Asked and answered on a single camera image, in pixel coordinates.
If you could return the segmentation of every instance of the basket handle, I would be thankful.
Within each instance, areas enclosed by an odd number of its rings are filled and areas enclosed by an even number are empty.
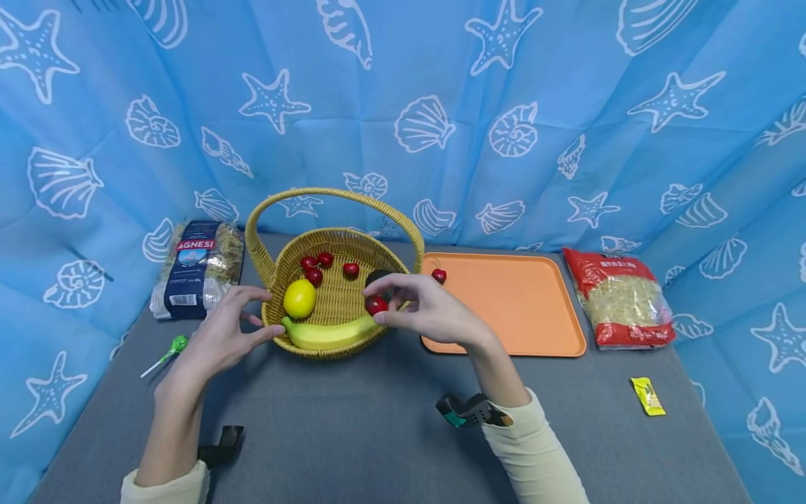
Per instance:
[[[305,196],[307,194],[323,194],[326,196],[338,196],[340,198],[351,199],[354,202],[363,203],[387,215],[409,236],[409,239],[414,245],[414,272],[418,273],[420,271],[422,267],[422,257],[426,253],[426,245],[422,240],[420,230],[405,214],[384,202],[370,198],[366,194],[353,193],[352,191],[332,189],[329,187],[303,187],[300,189],[290,189],[270,196],[256,206],[249,214],[249,219],[247,219],[245,231],[247,250],[255,266],[258,266],[257,271],[264,285],[268,286],[271,284],[271,280],[276,271],[276,265],[271,255],[269,255],[268,250],[266,250],[266,247],[263,245],[263,242],[260,241],[260,237],[257,234],[257,221],[260,215],[263,214],[263,210],[266,210],[266,208],[273,203],[287,198],[294,198],[295,196]]]

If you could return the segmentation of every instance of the beige sleeve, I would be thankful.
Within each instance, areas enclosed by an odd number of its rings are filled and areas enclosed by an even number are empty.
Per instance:
[[[159,486],[137,486],[137,470],[123,478],[120,504],[204,504],[210,486],[210,471],[199,460],[183,477]]]
[[[574,466],[546,421],[540,401],[518,408],[492,404],[512,420],[510,427],[482,425],[492,451],[501,460],[521,504],[589,504]]]

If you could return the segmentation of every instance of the pasta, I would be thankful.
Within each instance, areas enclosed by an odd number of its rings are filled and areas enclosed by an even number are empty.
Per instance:
[[[600,348],[655,348],[675,338],[660,284],[639,260],[564,248]]]
[[[168,250],[149,303],[155,319],[203,319],[240,282],[243,237],[234,224],[178,224]]]

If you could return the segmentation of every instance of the yellow snack packet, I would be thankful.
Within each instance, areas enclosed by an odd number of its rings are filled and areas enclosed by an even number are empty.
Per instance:
[[[641,404],[644,406],[646,414],[649,416],[666,414],[663,406],[660,405],[660,399],[658,399],[658,395],[654,392],[654,387],[649,378],[630,378],[630,380],[633,382],[635,395],[638,396],[638,401],[641,401]]]

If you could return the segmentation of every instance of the dark fruit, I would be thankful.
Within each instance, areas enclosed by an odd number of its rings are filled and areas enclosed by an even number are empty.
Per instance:
[[[370,296],[369,298],[364,299],[364,309],[370,314],[374,315],[379,311],[386,311],[389,309],[389,305],[386,304],[386,301],[375,294],[374,296]]]
[[[329,268],[333,265],[333,254],[330,252],[322,252],[316,259],[319,261],[319,264],[322,265],[323,268]]]
[[[389,275],[389,274],[392,274],[392,272],[388,271],[387,269],[376,269],[372,273],[369,273],[369,276],[367,277],[367,281],[364,282],[364,287],[369,287],[369,284],[373,283],[378,278],[385,277],[386,275]]]
[[[367,277],[367,281],[364,284],[364,287],[369,286],[369,284],[373,283],[378,278],[383,278],[386,275],[391,275],[391,274],[392,274],[392,272],[388,271],[387,269],[376,269],[372,273],[369,273],[369,276]],[[383,296],[383,298],[384,298],[384,300],[386,302],[390,302],[390,301],[392,301],[392,296],[395,294],[396,290],[397,290],[397,288],[389,289],[386,292],[382,293],[381,296]]]
[[[358,277],[359,267],[356,263],[347,263],[342,267],[344,271],[344,276],[347,278],[356,278]]]
[[[322,284],[322,279],[325,276],[316,268],[307,269],[305,271],[305,278],[312,284],[314,287],[319,287]]]
[[[431,276],[439,282],[440,285],[445,285],[445,280],[448,279],[448,274],[444,269],[435,269],[431,272]]]
[[[318,264],[319,264],[319,261],[317,261],[316,259],[314,259],[311,256],[305,256],[300,260],[300,265],[302,266],[302,269],[306,269],[306,270],[316,268]]]

